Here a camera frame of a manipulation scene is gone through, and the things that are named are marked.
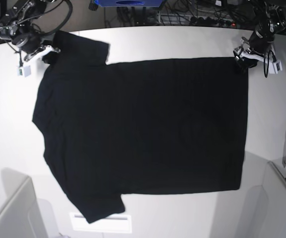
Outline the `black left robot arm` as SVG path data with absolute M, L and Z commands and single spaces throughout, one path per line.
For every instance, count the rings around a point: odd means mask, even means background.
M 258 24 L 250 38 L 241 38 L 241 45 L 233 50 L 234 59 L 242 72 L 263 63 L 264 76 L 283 70 L 282 62 L 276 56 L 275 35 L 286 28 L 286 18 L 279 6 L 251 1 Z

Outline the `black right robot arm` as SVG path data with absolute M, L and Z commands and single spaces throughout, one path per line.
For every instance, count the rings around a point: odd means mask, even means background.
M 15 5 L 6 11 L 0 19 L 0 39 L 11 47 L 18 49 L 15 52 L 19 56 L 19 66 L 25 62 L 43 58 L 46 55 L 58 54 L 61 50 L 53 46 L 53 38 L 70 19 L 73 11 L 71 1 L 66 0 L 68 13 L 64 20 L 53 30 L 43 32 L 34 27 L 32 23 L 56 9 L 46 11 L 47 5 L 52 0 L 19 0 Z

